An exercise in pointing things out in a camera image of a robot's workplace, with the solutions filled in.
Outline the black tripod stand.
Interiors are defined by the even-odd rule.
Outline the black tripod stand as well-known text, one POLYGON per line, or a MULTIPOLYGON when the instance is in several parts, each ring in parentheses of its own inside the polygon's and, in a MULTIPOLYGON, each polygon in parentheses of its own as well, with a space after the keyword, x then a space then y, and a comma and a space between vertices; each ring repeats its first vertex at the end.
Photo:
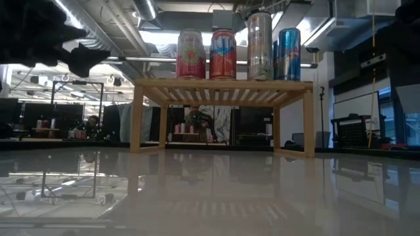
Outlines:
POLYGON ((321 93, 320 93, 320 112, 321 112, 321 135, 322 135, 322 148, 325 148, 325 136, 324 136, 324 95, 325 95, 325 87, 321 86, 321 93))

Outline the black stand frame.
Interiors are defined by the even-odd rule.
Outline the black stand frame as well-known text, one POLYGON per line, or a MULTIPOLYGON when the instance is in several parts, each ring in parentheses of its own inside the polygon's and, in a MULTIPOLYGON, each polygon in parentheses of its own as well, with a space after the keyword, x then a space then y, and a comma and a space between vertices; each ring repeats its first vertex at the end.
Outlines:
POLYGON ((51 92, 51 102, 50 104, 54 104, 54 97, 56 92, 58 92, 60 88, 56 88, 57 84, 61 84, 62 86, 67 85, 68 83, 71 83, 72 85, 100 85, 100 100, 99 100, 99 109, 98 109, 98 123, 97 126, 100 126, 101 118, 102 118, 102 105, 103 105, 103 99, 104 99, 104 83, 100 82, 88 82, 88 81, 82 81, 82 80, 74 80, 74 81, 53 81, 52 82, 52 92, 51 92))

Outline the teal white wall painting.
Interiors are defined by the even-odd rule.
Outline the teal white wall painting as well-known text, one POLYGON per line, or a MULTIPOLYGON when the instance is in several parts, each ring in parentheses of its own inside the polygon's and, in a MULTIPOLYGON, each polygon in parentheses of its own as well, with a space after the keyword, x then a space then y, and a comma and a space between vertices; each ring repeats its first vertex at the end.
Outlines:
MULTIPOLYGON (((230 120, 231 120, 231 111, 230 106, 211 106, 211 105, 195 105, 199 106, 199 110, 210 115, 214 120, 215 133, 217 138, 226 139, 230 134, 230 120)), ((184 122, 185 117, 190 112, 190 107, 184 109, 184 122)), ((211 135, 209 129, 207 129, 207 135, 211 135)))

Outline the person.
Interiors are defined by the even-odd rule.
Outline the person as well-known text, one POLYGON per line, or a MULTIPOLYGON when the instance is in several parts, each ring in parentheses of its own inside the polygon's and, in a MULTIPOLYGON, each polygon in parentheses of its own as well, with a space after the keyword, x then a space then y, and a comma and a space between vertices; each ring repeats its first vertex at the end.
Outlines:
POLYGON ((86 121, 82 123, 82 130, 85 132, 85 138, 97 138, 99 133, 99 117, 96 115, 90 116, 86 121))
POLYGON ((185 121, 187 131, 190 130, 190 127, 193 127, 194 132, 198 133, 198 142, 207 142, 207 129, 211 132, 212 140, 210 142, 217 140, 213 118, 200 111, 199 106, 190 106, 190 112, 185 117, 185 121))

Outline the grey ceiling box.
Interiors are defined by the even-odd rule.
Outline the grey ceiling box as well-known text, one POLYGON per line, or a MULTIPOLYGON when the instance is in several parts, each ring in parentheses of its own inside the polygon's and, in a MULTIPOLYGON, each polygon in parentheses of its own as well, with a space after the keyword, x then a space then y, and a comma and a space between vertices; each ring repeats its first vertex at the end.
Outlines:
POLYGON ((231 10, 213 10, 212 30, 232 30, 234 13, 231 10))

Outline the wooden slatted shelf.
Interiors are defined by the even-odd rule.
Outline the wooden slatted shelf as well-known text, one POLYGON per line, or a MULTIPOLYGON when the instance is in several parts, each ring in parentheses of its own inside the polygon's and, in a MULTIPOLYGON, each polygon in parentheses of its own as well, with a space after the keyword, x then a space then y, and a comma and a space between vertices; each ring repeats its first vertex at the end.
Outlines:
POLYGON ((146 78, 135 81, 130 152, 164 149, 167 109, 170 105, 212 105, 268 107, 273 109, 274 151, 285 155, 313 158, 315 154, 313 83, 299 81, 256 81, 237 79, 146 78), (143 98, 161 107, 159 145, 141 146, 143 98), (291 151, 280 147, 280 111, 303 101, 304 148, 291 151))

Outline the blue Red Bull can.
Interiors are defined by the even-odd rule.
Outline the blue Red Bull can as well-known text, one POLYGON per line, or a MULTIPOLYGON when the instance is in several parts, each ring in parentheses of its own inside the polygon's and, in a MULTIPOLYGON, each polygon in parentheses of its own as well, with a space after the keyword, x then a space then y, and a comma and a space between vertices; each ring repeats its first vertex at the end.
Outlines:
POLYGON ((287 28, 278 35, 278 79, 301 80, 301 32, 287 28))
POLYGON ((273 80, 278 80, 278 41, 274 41, 273 44, 273 80))

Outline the long ceiling light tube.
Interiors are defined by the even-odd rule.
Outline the long ceiling light tube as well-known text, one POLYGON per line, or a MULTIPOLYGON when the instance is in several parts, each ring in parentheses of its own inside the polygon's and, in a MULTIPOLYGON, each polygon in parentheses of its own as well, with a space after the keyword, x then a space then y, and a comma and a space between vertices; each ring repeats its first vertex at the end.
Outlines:
MULTIPOLYGON (((164 57, 126 57, 126 56, 110 56, 104 61, 111 62, 160 62, 160 63, 175 63, 176 58, 164 58, 164 57)), ((239 66, 246 66, 247 61, 245 60, 237 60, 237 65, 239 66)), ((301 68, 306 69, 316 69, 318 64, 301 64, 301 68)))

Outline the white board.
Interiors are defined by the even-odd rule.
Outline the white board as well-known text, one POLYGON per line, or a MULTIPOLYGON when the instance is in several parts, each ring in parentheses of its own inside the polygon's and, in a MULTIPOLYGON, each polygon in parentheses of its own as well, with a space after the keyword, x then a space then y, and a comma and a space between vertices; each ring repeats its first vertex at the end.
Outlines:
POLYGON ((336 102, 333 105, 334 118, 348 117, 349 114, 372 115, 372 130, 380 130, 380 109, 378 103, 378 92, 369 93, 355 98, 336 102))

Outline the black computer monitor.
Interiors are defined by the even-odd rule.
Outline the black computer monitor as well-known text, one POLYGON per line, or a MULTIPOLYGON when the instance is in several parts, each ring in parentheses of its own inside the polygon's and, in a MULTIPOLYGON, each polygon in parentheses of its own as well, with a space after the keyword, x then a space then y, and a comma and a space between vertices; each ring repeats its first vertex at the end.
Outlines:
POLYGON ((37 126, 38 120, 49 120, 53 115, 53 105, 27 103, 24 109, 23 124, 31 130, 37 126))
POLYGON ((83 119, 84 106, 80 104, 56 104, 54 118, 56 128, 70 130, 75 128, 83 119))

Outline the tall silver Celsius can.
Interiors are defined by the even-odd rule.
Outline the tall silver Celsius can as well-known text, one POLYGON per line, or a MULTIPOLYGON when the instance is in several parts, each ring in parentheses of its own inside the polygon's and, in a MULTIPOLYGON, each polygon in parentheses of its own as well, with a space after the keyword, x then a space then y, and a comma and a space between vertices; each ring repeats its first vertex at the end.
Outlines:
POLYGON ((255 10, 247 18, 247 77, 267 81, 273 77, 272 17, 255 10))

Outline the red Fanta can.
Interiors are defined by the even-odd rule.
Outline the red Fanta can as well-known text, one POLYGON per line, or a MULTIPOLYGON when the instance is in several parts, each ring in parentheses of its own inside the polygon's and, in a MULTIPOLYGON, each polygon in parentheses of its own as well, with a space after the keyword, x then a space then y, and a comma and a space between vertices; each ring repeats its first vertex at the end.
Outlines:
POLYGON ((234 33, 220 29, 213 33, 209 48, 209 78, 236 78, 236 40, 234 33))

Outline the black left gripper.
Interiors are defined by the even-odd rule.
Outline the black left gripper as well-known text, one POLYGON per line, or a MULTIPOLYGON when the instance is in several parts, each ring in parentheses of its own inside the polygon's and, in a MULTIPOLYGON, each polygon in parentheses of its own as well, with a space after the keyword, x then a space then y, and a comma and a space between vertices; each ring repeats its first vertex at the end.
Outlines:
POLYGON ((66 24, 66 13, 50 0, 12 0, 17 13, 12 35, 12 61, 34 67, 55 66, 59 61, 79 77, 110 56, 108 50, 89 49, 81 43, 68 52, 63 44, 86 36, 87 32, 66 24))

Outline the round silver ventilation duct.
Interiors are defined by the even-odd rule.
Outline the round silver ventilation duct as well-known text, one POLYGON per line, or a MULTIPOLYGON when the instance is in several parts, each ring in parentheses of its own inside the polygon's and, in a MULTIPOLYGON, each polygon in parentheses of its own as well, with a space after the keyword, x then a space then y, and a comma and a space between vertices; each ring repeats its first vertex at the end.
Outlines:
POLYGON ((154 0, 53 0, 70 23, 89 32, 87 42, 101 41, 113 55, 149 56, 140 27, 156 19, 154 0))

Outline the rectangular silver air duct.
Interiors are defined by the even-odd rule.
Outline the rectangular silver air duct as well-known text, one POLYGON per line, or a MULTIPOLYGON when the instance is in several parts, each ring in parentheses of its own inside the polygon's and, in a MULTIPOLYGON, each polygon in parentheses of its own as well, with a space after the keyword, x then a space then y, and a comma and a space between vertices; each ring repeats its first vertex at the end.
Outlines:
POLYGON ((314 29, 306 47, 344 51, 359 45, 389 25, 403 0, 313 0, 307 22, 314 29))

